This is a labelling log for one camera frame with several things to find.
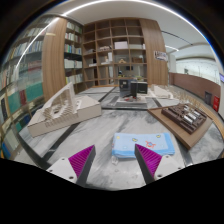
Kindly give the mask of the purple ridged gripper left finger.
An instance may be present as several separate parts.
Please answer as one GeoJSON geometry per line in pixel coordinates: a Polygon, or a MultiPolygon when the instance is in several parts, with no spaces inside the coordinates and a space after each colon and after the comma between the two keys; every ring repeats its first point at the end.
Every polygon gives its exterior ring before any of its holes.
{"type": "Polygon", "coordinates": [[[95,156],[95,146],[92,145],[69,158],[61,157],[47,171],[84,187],[95,156]]]}

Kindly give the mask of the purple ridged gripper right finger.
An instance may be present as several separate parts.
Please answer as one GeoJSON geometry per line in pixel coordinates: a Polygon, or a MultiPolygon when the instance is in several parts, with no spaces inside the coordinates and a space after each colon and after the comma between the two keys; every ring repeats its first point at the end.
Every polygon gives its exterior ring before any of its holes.
{"type": "Polygon", "coordinates": [[[139,144],[134,150],[146,184],[150,184],[181,169],[181,165],[171,156],[161,156],[139,144]]]}

